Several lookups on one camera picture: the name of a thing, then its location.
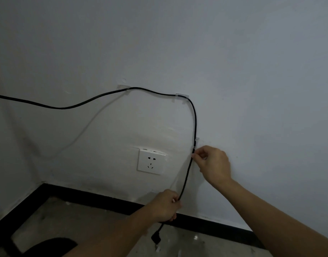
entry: white electrical socket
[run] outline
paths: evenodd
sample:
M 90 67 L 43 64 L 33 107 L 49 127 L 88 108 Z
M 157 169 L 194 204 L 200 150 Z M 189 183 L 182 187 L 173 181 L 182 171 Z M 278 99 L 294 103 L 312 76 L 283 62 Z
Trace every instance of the white electrical socket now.
M 165 153 L 149 149 L 140 149 L 138 170 L 161 175 L 164 171 Z

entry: transparent cable clip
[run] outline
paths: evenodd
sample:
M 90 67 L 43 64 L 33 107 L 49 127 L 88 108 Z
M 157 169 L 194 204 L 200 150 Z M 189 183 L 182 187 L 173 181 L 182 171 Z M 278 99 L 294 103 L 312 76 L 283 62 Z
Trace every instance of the transparent cable clip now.
M 179 95 L 181 95 L 181 96 L 183 96 L 183 97 L 185 97 L 185 98 L 189 98 L 189 96 L 188 95 L 184 95 L 184 94 L 179 94 L 179 93 L 176 93 L 176 97 L 179 97 Z
M 117 85 L 117 89 L 127 89 L 126 92 L 129 92 L 129 89 L 130 89 L 131 86 L 126 86 L 126 85 Z
M 197 144 L 199 143 L 199 140 L 200 140 L 200 138 L 199 138 L 199 137 L 196 137 L 196 138 L 195 138 L 195 142 L 196 142 L 196 144 L 195 144 L 195 146 L 193 147 L 194 149 L 196 149 L 196 147 L 197 147 Z

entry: forearm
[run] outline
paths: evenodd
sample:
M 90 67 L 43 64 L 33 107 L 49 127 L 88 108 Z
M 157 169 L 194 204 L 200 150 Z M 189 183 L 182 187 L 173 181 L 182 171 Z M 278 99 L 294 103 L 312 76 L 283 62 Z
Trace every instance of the forearm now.
M 274 257 L 328 256 L 328 238 L 252 194 L 235 181 L 215 188 L 235 207 Z
M 147 206 L 142 207 L 125 220 L 119 221 L 112 233 L 101 232 L 89 241 L 75 247 L 65 257 L 127 256 L 153 223 L 153 216 Z

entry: power cord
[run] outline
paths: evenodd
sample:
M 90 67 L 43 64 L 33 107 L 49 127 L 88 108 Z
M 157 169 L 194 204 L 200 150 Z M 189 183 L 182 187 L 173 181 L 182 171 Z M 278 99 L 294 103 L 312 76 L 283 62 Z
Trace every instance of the power cord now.
M 168 97 L 175 97 L 175 96 L 178 96 L 178 97 L 182 97 L 182 98 L 185 98 L 187 99 L 190 104 L 192 105 L 192 109 L 194 111 L 194 117 L 195 117 L 195 127 L 194 127 L 194 147 L 192 149 L 192 153 L 195 152 L 195 148 L 196 148 L 196 128 L 197 128 L 197 122 L 196 122 L 196 111 L 195 111 L 195 107 L 194 107 L 194 104 L 192 103 L 192 101 L 185 95 L 179 95 L 179 94 L 175 94 L 175 95 L 171 95 L 171 94 L 163 94 L 163 93 L 159 93 L 159 92 L 155 92 L 155 91 L 152 91 L 152 90 L 149 90 L 149 89 L 146 89 L 146 88 L 142 88 L 142 87 L 129 87 L 129 88 L 124 88 L 124 89 L 120 89 L 120 90 L 115 90 L 115 91 L 110 91 L 110 92 L 107 92 L 107 93 L 103 93 L 103 94 L 100 94 L 100 95 L 97 95 L 93 98 L 90 98 L 84 102 L 81 102 L 81 103 L 78 103 L 78 104 L 75 104 L 75 105 L 72 105 L 72 106 L 68 106 L 68 107 L 53 107 L 53 106 L 49 106 L 49 105 L 45 105 L 45 104 L 41 104 L 41 103 L 37 103 L 37 102 L 33 102 L 33 101 L 29 101 L 29 100 L 25 100 L 25 99 L 19 99 L 19 98 L 14 98 L 14 97 L 8 97 L 8 96 L 4 96 L 4 95 L 0 95 L 0 98 L 1 99 L 6 99 L 6 100 L 11 100 L 11 101 L 16 101 L 16 102 L 21 102 L 21 103 L 27 103 L 27 104 L 32 104 L 32 105 L 36 105 L 36 106 L 40 106 L 40 107 L 45 107 L 45 108 L 50 108 L 50 109 L 59 109 L 59 110 L 66 110 L 66 109 L 72 109 L 72 108 L 76 108 L 76 107 L 79 107 L 81 105 L 84 105 L 86 103 L 89 103 L 95 99 L 98 99 L 100 97 L 103 97 L 105 95 L 111 95 L 111 94 L 115 94 L 115 93 L 120 93 L 120 92 L 123 92 L 123 91 L 128 91 L 128 90 L 143 90 L 143 91 L 147 91 L 147 92 L 150 92 L 150 93 L 153 93 L 153 94 L 157 94 L 157 95 L 164 95 L 164 96 L 168 96 Z M 184 189 L 185 189 L 185 186 L 187 184 L 187 180 L 188 180 L 188 175 L 189 175 L 189 170 L 190 170 L 190 167 L 192 165 L 192 158 L 190 159 L 190 162 L 189 162 L 189 166 L 188 166 L 188 169 L 187 169 L 187 174 L 186 174 L 186 177 L 185 177 L 185 180 L 184 180 L 184 184 L 183 184 L 183 188 L 182 188 L 182 191 L 181 191 L 181 194 L 179 195 L 179 198 L 178 200 L 181 199 L 182 195 L 183 195 L 183 192 L 184 192 Z M 161 241 L 161 238 L 159 236 L 159 232 L 160 230 L 163 228 L 164 224 L 162 223 L 162 225 L 159 227 L 159 229 L 151 236 L 151 239 L 152 241 L 155 243 L 155 244 L 158 244 L 160 241 Z

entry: person's right arm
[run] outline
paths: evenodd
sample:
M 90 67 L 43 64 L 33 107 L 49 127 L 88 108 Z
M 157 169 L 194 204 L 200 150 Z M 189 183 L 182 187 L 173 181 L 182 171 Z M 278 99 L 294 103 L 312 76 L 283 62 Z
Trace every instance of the person's right arm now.
M 238 211 L 274 257 L 328 257 L 328 238 L 252 194 L 230 175 L 224 151 L 203 146 L 192 155 L 205 179 Z

